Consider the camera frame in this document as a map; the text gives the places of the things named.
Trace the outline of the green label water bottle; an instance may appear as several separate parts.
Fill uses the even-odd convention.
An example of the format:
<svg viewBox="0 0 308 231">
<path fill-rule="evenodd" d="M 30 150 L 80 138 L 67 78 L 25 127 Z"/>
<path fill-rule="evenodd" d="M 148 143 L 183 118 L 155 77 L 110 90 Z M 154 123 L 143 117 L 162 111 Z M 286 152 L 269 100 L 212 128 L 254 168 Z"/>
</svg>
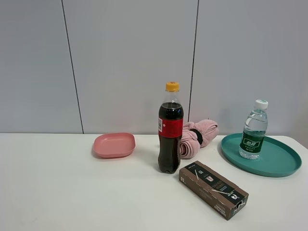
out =
<svg viewBox="0 0 308 231">
<path fill-rule="evenodd" d="M 239 145 L 239 154 L 245 159 L 258 159 L 263 140 L 268 128 L 268 102 L 256 100 L 254 109 L 247 117 L 242 139 Z"/>
</svg>

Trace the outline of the teal round plastic plate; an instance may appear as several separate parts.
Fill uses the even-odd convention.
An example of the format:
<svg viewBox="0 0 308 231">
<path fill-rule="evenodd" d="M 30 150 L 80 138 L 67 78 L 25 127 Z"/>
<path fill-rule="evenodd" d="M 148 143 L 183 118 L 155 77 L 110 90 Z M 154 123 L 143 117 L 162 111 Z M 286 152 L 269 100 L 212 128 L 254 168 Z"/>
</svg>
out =
<svg viewBox="0 0 308 231">
<path fill-rule="evenodd" d="M 287 177 L 300 169 L 302 160 L 299 154 L 276 139 L 265 137 L 259 158 L 245 159 L 240 156 L 241 133 L 224 137 L 220 146 L 226 159 L 236 167 L 247 172 L 273 178 Z"/>
</svg>

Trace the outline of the brown cardboard box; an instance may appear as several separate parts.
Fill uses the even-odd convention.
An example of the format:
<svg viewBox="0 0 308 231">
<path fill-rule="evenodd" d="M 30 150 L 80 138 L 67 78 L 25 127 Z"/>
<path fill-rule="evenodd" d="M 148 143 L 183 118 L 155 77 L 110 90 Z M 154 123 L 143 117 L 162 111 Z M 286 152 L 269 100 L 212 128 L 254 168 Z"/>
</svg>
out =
<svg viewBox="0 0 308 231">
<path fill-rule="evenodd" d="M 200 161 L 181 168 L 179 181 L 226 220 L 247 204 L 249 194 L 246 191 Z"/>
</svg>

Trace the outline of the cola bottle yellow cap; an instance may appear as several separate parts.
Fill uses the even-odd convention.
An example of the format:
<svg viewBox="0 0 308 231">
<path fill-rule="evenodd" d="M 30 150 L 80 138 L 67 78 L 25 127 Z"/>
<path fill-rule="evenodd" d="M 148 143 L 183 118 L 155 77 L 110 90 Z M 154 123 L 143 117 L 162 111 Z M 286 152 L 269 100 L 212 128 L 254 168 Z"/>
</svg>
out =
<svg viewBox="0 0 308 231">
<path fill-rule="evenodd" d="M 180 84 L 166 83 L 166 97 L 158 112 L 158 165 L 163 173 L 173 174 L 180 166 L 180 140 L 184 110 L 178 98 Z"/>
</svg>

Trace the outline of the pink square plastic dish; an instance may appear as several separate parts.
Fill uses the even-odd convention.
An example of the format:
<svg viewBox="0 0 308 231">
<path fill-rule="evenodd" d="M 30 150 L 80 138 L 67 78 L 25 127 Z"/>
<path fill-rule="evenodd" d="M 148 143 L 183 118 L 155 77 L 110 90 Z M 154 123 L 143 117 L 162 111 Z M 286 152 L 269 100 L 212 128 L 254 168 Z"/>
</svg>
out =
<svg viewBox="0 0 308 231">
<path fill-rule="evenodd" d="M 97 137 L 93 144 L 94 153 L 100 158 L 122 158 L 132 154 L 136 146 L 130 133 L 108 133 Z"/>
</svg>

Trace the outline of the pink rolled towel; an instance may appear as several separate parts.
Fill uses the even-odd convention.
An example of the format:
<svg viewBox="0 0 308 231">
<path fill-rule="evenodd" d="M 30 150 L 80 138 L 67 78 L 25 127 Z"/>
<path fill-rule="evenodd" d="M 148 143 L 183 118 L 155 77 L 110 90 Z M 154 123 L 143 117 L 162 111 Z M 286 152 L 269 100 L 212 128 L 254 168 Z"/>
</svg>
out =
<svg viewBox="0 0 308 231">
<path fill-rule="evenodd" d="M 184 124 L 180 141 L 180 158 L 195 157 L 198 151 L 208 146 L 218 133 L 218 124 L 213 120 L 205 119 L 197 123 Z"/>
</svg>

